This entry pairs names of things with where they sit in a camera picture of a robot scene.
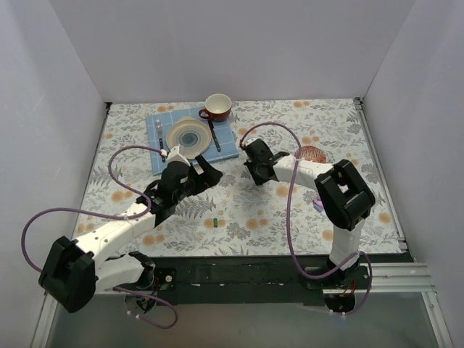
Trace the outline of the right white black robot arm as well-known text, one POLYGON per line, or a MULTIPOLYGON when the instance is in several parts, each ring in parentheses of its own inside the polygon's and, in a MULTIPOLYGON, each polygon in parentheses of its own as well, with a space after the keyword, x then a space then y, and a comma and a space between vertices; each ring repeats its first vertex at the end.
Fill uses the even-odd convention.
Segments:
POLYGON ((286 237, 289 251, 300 278, 311 286, 344 288, 355 278, 359 267, 360 235, 376 199, 355 166, 346 159, 336 164, 299 158, 288 152, 272 153, 260 138, 240 144, 247 155, 245 162, 254 182, 289 184, 286 203, 286 237), (294 252, 291 238, 291 201, 295 185, 318 193, 324 212, 333 224, 331 252, 326 265, 303 268, 294 252))

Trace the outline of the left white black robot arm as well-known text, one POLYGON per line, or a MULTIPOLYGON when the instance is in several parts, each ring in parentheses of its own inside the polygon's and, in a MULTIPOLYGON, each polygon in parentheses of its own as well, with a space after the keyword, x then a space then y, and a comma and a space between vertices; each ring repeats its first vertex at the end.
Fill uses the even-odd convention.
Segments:
POLYGON ((200 173, 184 159, 173 160, 160 178, 150 183, 116 220, 73 240, 65 236, 57 239, 41 271, 39 284, 69 313, 82 309, 99 291, 125 284, 150 289, 155 269, 150 257, 140 252, 118 258, 113 254, 167 220, 183 199, 220 182, 221 171, 203 156, 196 160, 202 169, 200 173))

